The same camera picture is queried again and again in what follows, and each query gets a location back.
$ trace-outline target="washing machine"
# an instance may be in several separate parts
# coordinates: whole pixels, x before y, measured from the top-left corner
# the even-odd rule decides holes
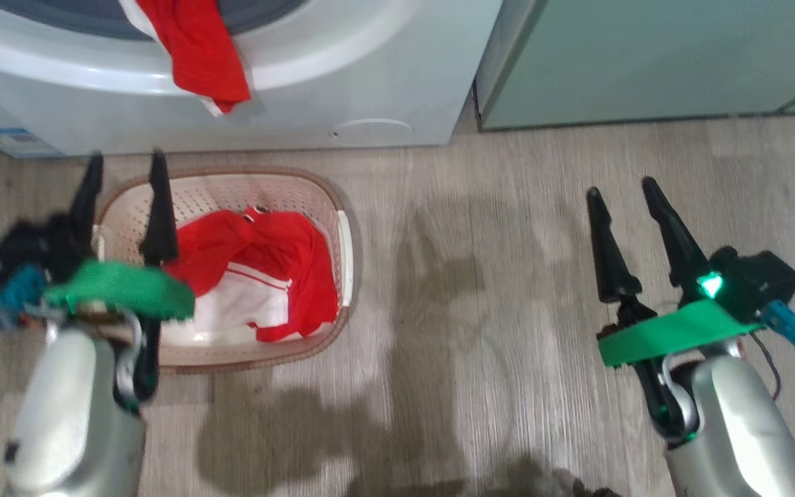
[[[215,117],[118,0],[0,0],[0,150],[445,144],[501,3],[220,0],[252,100]]]

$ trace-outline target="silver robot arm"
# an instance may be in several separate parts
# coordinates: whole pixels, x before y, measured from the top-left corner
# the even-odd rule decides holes
[[[691,387],[698,430],[669,445],[678,497],[795,497],[795,440],[759,373],[732,355],[698,364]]]
[[[50,339],[4,450],[4,495],[135,496],[146,424],[117,402],[112,345],[82,324]]]
[[[656,180],[644,178],[642,189],[682,296],[669,319],[638,301],[640,280],[625,265],[600,191],[589,189],[598,296],[619,304],[618,323],[597,335],[600,356],[637,373],[678,497],[795,497],[795,440],[737,342],[767,325],[795,345],[786,306],[795,270],[771,252],[741,257],[731,246],[706,258]],[[693,350],[704,360],[671,367]]]

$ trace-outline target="red cloth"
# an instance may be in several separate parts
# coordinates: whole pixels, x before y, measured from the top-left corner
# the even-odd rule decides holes
[[[177,242],[180,256],[164,270],[185,281],[196,296],[217,286],[230,262],[291,281],[287,324],[257,328],[260,342],[292,333],[308,336],[337,317],[327,240],[299,212],[212,212],[177,230]]]
[[[250,100],[241,60],[217,0],[137,0],[173,60],[174,83],[210,97],[223,113]]]

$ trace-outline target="blue connector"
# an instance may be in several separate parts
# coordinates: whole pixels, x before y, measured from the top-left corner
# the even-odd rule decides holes
[[[781,301],[772,301],[760,311],[763,324],[785,337],[795,347],[795,312]]]

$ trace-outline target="green led light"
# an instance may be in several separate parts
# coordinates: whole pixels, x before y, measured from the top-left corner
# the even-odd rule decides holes
[[[723,287],[723,277],[720,276],[720,273],[711,271],[710,274],[698,278],[698,286],[701,287],[704,295],[714,298]]]

